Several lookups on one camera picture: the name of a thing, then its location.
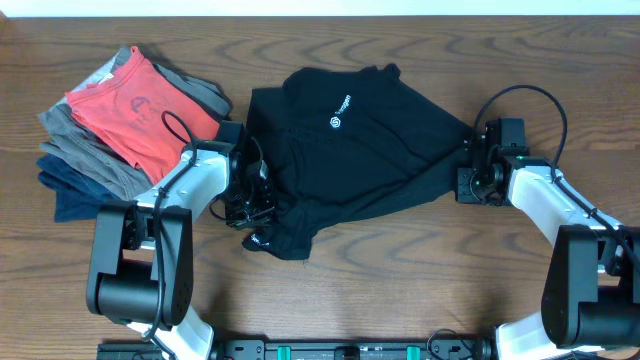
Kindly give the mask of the black t-shirt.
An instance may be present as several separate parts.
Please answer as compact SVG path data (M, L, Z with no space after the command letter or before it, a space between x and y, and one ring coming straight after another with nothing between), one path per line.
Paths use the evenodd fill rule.
M356 72L305 67L252 91L246 126L274 183L273 222L249 251L306 260L313 237L451 192L472 129L400 79L395 64Z

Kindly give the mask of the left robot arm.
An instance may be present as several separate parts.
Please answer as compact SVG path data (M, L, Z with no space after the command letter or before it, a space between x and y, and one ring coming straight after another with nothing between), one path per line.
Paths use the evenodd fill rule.
M275 199L257 141L223 121L212 140L189 133L176 167L129 201L110 200L97 218L86 303L93 314L141 334L101 344L100 359L222 359L212 325L191 305L193 224L223 202L221 220L242 230L267 226Z

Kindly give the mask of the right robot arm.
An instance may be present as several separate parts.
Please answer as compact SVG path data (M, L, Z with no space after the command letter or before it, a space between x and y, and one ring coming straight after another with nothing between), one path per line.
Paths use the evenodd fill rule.
M594 358L639 344L639 230L601 213L550 160L531 155L519 118L467 142L456 200L512 206L553 251L538 312L495 330L495 359Z

